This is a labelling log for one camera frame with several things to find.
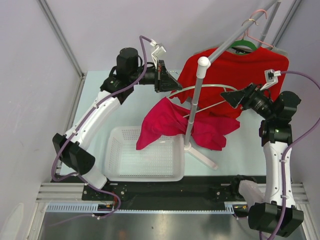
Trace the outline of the pale green hanger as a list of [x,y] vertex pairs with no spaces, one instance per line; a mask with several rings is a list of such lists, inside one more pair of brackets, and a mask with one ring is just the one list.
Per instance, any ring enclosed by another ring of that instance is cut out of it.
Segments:
[[[181,95],[184,92],[190,92],[191,90],[193,90],[194,93],[196,92],[196,90],[198,90],[200,92],[202,88],[222,88],[224,92],[226,92],[227,90],[230,90],[230,91],[237,90],[235,87],[230,86],[230,85],[210,83],[210,84],[202,84],[201,86],[193,85],[193,86],[185,87],[182,90],[175,90],[167,97],[169,99],[172,99],[178,95]],[[232,110],[231,112],[229,112],[228,114],[226,113],[225,115],[218,115],[218,114],[214,114],[212,112],[213,108],[217,107],[218,105],[223,105],[224,103],[226,103],[226,101],[222,100],[222,101],[219,101],[219,102],[214,103],[212,105],[209,105],[207,107],[199,108],[196,110],[196,113],[200,114],[201,116],[228,117],[228,118],[232,118],[232,119],[237,119],[241,115],[242,111],[240,109],[236,109],[235,111]]]

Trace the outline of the magenta t shirt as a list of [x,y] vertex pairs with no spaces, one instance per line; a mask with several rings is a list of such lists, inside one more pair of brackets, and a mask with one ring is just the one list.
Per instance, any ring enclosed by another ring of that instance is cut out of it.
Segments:
[[[172,103],[168,98],[161,99],[145,116],[141,125],[136,149],[142,150],[161,136],[184,135],[190,110]],[[221,151],[227,144],[226,135],[240,127],[236,119],[224,116],[210,116],[199,112],[191,130],[195,143],[209,150]]]

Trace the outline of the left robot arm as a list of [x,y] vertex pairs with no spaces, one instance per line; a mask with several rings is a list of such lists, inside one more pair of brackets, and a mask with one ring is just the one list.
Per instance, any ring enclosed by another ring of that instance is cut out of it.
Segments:
[[167,71],[165,62],[159,59],[165,52],[165,48],[157,44],[151,51],[152,61],[143,63],[135,48],[121,49],[116,65],[100,86],[90,108],[65,134],[56,133],[52,138],[56,160],[62,161],[94,186],[93,194],[100,200],[110,196],[111,188],[106,184],[107,177],[96,167],[95,157],[87,149],[107,118],[134,91],[134,84],[153,85],[157,93],[182,89],[182,85]]

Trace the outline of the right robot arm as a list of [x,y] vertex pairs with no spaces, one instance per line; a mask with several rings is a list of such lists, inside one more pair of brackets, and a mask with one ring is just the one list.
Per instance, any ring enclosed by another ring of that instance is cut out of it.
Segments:
[[266,164],[265,192],[252,177],[239,175],[230,194],[237,201],[246,201],[252,230],[267,233],[270,239],[287,238],[304,221],[304,213],[296,208],[293,197],[289,148],[293,143],[290,122],[301,99],[294,92],[283,91],[272,100],[265,89],[253,83],[220,95],[233,108],[251,109],[263,118],[259,137]]

